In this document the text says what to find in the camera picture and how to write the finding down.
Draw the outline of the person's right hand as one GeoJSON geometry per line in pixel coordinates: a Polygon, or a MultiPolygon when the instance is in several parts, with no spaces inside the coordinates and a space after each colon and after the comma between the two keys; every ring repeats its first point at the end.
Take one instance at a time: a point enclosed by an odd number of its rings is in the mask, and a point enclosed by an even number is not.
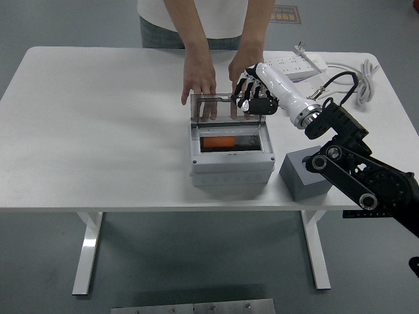
{"type": "Polygon", "coordinates": [[[211,56],[187,54],[183,68],[181,104],[186,105],[191,92],[196,95],[216,93],[215,69],[211,56]]]}

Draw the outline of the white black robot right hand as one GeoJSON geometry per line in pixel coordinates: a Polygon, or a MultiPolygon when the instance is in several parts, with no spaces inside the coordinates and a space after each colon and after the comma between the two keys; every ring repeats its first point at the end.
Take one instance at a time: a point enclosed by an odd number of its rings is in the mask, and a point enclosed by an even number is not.
{"type": "Polygon", "coordinates": [[[250,115],[273,115],[277,108],[286,110],[299,129],[303,129],[306,119],[321,112],[316,101],[303,96],[284,73],[266,63],[257,63],[242,72],[232,100],[250,115]]]}

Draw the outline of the person's left hand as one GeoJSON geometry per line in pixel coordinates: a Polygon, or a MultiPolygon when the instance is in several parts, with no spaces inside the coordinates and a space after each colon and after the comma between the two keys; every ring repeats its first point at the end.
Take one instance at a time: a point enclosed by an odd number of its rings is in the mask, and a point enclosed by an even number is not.
{"type": "Polygon", "coordinates": [[[248,52],[238,50],[228,67],[229,79],[232,83],[232,91],[235,91],[240,75],[247,68],[263,61],[263,51],[248,52]]]}

